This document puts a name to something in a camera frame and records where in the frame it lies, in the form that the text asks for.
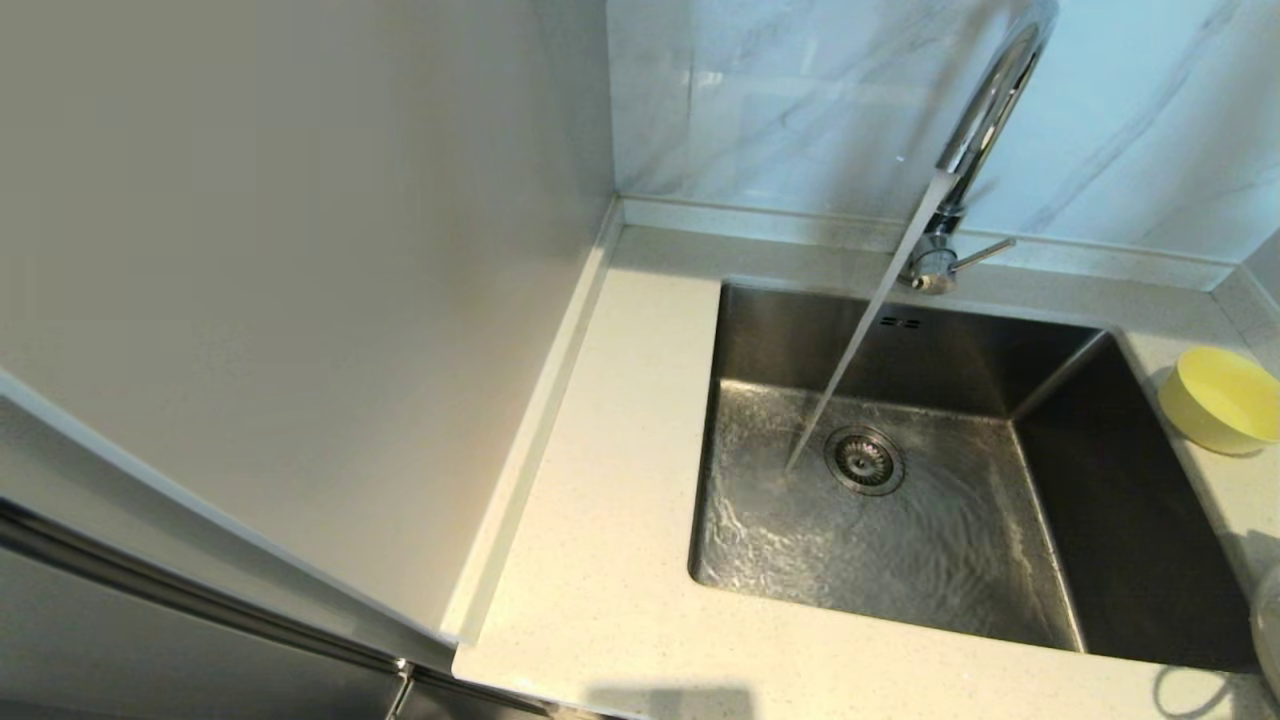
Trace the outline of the white tall side panel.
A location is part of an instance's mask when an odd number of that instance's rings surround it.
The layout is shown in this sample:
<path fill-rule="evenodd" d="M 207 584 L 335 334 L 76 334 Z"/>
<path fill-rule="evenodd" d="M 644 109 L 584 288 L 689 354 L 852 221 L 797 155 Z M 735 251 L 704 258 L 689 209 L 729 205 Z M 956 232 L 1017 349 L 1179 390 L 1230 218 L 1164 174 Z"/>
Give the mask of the white tall side panel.
<path fill-rule="evenodd" d="M 605 0 L 0 0 L 0 397 L 449 644 L 599 263 Z"/>

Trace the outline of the yellow plastic bowl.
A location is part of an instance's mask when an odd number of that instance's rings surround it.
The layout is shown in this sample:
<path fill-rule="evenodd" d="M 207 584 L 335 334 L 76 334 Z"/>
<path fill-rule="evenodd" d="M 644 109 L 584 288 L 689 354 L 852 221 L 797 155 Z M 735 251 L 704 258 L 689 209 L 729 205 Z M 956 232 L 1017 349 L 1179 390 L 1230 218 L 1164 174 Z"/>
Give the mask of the yellow plastic bowl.
<path fill-rule="evenodd" d="M 1233 351 L 1188 348 L 1157 400 L 1175 429 L 1216 454 L 1249 455 L 1280 445 L 1280 379 Z"/>

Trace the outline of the stainless steel sink basin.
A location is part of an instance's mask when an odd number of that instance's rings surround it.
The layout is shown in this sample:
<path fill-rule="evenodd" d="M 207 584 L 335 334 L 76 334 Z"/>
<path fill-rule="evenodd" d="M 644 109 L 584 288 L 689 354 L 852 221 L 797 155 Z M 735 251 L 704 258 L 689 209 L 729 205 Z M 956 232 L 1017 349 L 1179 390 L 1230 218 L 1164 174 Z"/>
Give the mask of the stainless steel sink basin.
<path fill-rule="evenodd" d="M 1251 611 L 1107 331 L 723 284 L 689 555 L 701 585 L 997 641 L 1257 673 Z M 865 425 L 908 466 L 828 473 Z"/>

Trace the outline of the round metal drain strainer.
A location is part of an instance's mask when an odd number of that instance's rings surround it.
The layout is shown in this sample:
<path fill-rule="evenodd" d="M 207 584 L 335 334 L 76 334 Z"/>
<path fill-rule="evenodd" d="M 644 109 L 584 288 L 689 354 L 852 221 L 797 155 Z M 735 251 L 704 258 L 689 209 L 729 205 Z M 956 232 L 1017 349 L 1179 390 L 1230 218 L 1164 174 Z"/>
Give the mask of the round metal drain strainer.
<path fill-rule="evenodd" d="M 892 495 L 906 479 L 908 466 L 897 445 L 873 427 L 840 427 L 824 442 L 828 473 L 856 495 Z"/>

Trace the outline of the chrome gooseneck faucet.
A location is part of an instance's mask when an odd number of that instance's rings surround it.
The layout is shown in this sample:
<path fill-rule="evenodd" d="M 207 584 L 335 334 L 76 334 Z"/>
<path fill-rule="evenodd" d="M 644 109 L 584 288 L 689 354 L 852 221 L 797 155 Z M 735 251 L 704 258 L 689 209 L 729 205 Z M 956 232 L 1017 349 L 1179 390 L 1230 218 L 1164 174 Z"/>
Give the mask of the chrome gooseneck faucet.
<path fill-rule="evenodd" d="M 955 177 L 954 183 L 933 202 L 923 228 L 908 236 L 916 243 L 899 273 L 900 283 L 920 293 L 948 293 L 961 270 L 1018 245 L 1016 238 L 1007 237 L 960 258 L 952 238 L 966 215 L 972 184 L 1029 85 L 1059 13 L 1059 0 L 1030 0 L 991 58 L 937 161 L 938 170 Z"/>

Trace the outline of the grey steel appliance front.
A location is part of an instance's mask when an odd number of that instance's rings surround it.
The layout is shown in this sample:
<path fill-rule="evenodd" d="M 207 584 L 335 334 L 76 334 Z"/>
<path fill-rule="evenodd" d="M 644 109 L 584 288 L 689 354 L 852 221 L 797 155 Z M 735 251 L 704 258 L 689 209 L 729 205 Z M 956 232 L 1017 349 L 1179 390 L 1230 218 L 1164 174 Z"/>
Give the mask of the grey steel appliance front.
<path fill-rule="evenodd" d="M 550 720 L 192 509 L 0 372 L 0 720 Z"/>

